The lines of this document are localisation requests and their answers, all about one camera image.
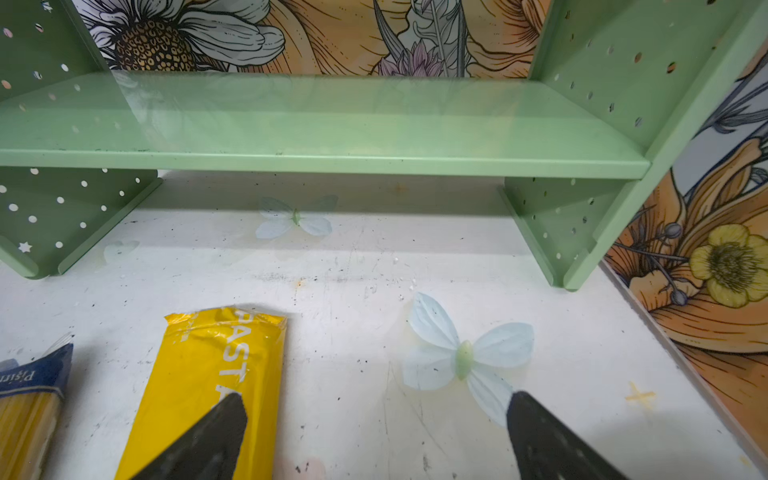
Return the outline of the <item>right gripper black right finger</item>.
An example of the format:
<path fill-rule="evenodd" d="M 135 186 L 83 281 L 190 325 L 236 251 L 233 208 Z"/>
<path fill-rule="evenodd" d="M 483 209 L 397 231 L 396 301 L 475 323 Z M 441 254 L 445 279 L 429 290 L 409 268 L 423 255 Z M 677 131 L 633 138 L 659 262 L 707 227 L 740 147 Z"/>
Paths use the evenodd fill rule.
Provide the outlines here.
<path fill-rule="evenodd" d="M 523 480 L 626 480 L 622 472 L 525 391 L 512 395 L 506 421 Z"/>

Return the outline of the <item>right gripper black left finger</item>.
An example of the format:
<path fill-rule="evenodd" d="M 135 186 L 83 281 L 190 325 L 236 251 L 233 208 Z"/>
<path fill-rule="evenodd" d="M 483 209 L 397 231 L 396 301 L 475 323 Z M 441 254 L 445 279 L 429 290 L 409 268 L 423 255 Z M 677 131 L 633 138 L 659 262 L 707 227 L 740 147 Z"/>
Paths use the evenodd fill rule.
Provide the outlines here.
<path fill-rule="evenodd" d="M 233 479 L 247 423 L 242 396 L 229 394 L 133 479 Z"/>

